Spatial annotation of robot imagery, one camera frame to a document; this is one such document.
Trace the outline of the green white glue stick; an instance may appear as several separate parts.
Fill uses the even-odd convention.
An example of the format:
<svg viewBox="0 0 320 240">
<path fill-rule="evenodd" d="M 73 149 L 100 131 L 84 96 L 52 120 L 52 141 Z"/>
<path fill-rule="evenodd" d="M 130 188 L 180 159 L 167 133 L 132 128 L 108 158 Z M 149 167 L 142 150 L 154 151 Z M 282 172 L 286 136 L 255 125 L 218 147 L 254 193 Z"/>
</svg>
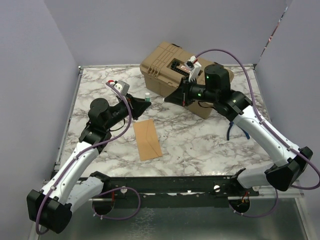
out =
<svg viewBox="0 0 320 240">
<path fill-rule="evenodd" d="M 144 95 L 144 100 L 146 102 L 150 102 L 151 101 L 151 98 L 150 98 L 150 93 L 149 92 L 146 92 L 145 95 Z"/>
</svg>

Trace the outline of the brown paper envelope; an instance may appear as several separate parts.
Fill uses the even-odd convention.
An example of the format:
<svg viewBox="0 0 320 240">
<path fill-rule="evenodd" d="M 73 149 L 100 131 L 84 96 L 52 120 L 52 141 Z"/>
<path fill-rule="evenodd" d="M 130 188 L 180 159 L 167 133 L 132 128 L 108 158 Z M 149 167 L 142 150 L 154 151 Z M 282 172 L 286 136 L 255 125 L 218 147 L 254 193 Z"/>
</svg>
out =
<svg viewBox="0 0 320 240">
<path fill-rule="evenodd" d="M 133 124 L 140 160 L 147 161 L 163 156 L 158 135 L 152 119 Z"/>
</svg>

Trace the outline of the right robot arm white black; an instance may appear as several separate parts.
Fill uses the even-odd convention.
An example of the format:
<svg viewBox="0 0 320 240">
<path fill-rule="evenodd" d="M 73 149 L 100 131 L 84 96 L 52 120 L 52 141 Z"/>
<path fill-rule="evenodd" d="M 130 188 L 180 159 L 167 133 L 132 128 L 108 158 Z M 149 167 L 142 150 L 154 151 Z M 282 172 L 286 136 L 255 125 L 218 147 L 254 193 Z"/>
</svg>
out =
<svg viewBox="0 0 320 240">
<path fill-rule="evenodd" d="M 220 64 L 204 69 L 205 84 L 182 77 L 178 88 L 164 98 L 167 103 L 187 107 L 193 102 L 211 103 L 213 109 L 244 130 L 270 156 L 273 163 L 254 169 L 241 169 L 230 182 L 229 189 L 240 196 L 255 186 L 272 186 L 285 192 L 304 172 L 313 152 L 299 147 L 277 131 L 242 92 L 231 89 L 229 72 Z"/>
</svg>

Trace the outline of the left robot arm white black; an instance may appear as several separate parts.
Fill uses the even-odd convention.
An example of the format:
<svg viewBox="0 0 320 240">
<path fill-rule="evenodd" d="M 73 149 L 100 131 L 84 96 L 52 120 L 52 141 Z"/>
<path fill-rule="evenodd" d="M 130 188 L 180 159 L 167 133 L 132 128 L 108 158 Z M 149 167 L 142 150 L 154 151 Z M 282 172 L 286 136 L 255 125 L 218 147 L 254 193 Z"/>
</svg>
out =
<svg viewBox="0 0 320 240">
<path fill-rule="evenodd" d="M 38 235 L 48 231 L 61 233 L 73 213 L 90 198 L 103 198 L 110 193 L 110 184 L 102 178 L 90 176 L 80 185 L 77 181 L 106 145 L 123 135 L 112 136 L 111 128 L 125 118 L 137 120 L 151 106 L 150 101 L 130 94 L 120 95 L 118 101 L 114 106 L 104 98 L 91 102 L 89 120 L 73 153 L 41 190 L 31 190 L 27 195 L 29 218 L 35 222 Z"/>
</svg>

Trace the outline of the black mounting base rail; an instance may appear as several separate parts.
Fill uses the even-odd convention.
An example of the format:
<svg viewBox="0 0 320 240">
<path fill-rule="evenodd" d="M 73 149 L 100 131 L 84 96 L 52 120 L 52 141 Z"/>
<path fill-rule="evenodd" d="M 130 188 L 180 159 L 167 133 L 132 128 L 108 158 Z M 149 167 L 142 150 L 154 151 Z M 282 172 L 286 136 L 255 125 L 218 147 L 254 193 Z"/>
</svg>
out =
<svg viewBox="0 0 320 240">
<path fill-rule="evenodd" d="M 110 177 L 91 173 L 103 182 L 103 192 L 115 189 L 93 201 L 97 207 L 141 208 L 227 208 L 228 198 L 256 197 L 252 188 L 244 189 L 232 176 Z"/>
</svg>

